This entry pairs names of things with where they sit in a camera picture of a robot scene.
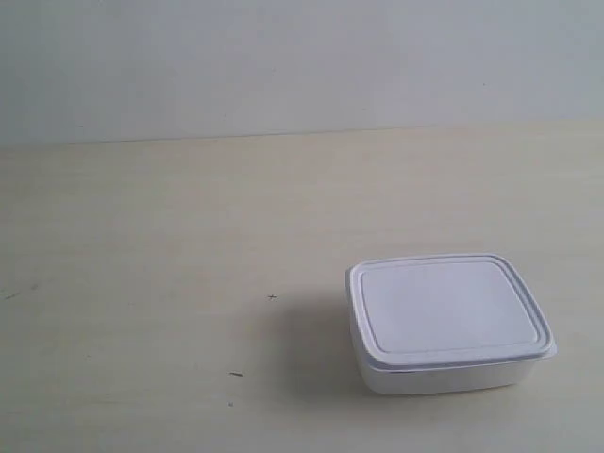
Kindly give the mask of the white lidded plastic container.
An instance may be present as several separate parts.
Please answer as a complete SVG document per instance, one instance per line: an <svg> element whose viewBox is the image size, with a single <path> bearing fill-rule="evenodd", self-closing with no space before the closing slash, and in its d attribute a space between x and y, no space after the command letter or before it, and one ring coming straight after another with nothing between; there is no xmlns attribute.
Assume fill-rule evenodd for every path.
<svg viewBox="0 0 604 453"><path fill-rule="evenodd" d="M525 281L495 254L364 261L345 287L361 377L377 394L510 386L558 352Z"/></svg>

